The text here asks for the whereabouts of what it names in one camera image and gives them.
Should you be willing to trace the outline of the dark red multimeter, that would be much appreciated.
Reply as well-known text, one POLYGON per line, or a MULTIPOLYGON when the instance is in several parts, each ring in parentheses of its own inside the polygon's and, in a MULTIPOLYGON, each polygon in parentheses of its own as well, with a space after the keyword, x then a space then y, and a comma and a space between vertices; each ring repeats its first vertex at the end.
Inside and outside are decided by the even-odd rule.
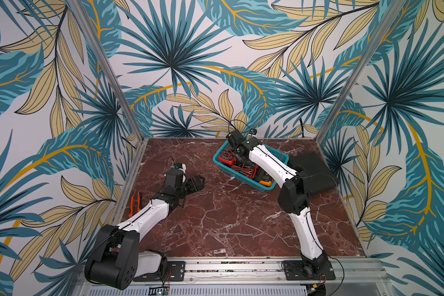
POLYGON ((218 157, 218 161, 227 167, 232 167, 238 160, 232 150, 222 151, 218 157))

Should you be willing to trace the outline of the yellow orange multimeter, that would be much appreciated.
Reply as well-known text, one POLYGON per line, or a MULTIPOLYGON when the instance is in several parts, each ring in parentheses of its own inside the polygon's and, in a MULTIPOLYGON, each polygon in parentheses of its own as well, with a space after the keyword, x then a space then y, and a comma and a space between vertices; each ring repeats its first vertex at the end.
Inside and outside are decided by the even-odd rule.
POLYGON ((265 187, 270 187, 273 185, 274 179, 269 174, 263 173, 258 177, 258 182, 265 187))

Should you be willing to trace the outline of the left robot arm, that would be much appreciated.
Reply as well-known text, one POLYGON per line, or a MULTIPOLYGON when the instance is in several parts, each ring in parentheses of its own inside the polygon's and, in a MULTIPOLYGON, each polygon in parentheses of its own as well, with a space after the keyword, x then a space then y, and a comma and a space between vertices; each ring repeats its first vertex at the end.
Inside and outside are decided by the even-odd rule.
POLYGON ((163 186, 143 208, 124 222, 107 224, 99 230, 85 265, 86 280, 119 290, 133 281, 168 281, 171 270, 166 255, 151 250, 140 254, 140 242, 180 206, 181 199, 204 187, 203 176, 187 178, 185 165, 177 164, 165 174, 163 186))

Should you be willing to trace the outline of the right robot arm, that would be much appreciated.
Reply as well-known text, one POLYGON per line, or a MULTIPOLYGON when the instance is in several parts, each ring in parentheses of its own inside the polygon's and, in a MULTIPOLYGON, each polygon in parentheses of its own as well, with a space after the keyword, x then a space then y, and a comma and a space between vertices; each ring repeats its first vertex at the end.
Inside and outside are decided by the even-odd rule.
POLYGON ((279 206, 289 214, 300 241, 302 262, 298 264, 307 278, 321 275, 330 261, 313 227, 309 195, 330 190, 337 179, 318 154, 299 154, 285 164, 256 137, 245 138, 238 130, 226 136, 236 157, 261 167, 281 188, 279 206))

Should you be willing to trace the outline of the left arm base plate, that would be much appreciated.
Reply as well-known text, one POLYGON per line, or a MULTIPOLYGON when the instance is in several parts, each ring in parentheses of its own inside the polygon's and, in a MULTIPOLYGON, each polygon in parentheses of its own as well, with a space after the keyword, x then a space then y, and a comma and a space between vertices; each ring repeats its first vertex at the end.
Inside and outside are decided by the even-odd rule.
POLYGON ((161 280, 165 282, 183 282, 185 279, 185 261, 165 261, 160 266, 161 280))

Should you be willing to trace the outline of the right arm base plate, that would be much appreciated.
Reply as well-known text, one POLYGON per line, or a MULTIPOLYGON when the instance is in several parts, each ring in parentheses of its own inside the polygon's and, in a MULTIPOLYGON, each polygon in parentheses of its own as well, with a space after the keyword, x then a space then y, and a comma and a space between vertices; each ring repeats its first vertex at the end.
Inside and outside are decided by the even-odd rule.
POLYGON ((310 262, 300 260, 285 260, 281 268, 287 281, 331 281, 336 276, 330 262, 322 267, 316 267, 310 262))

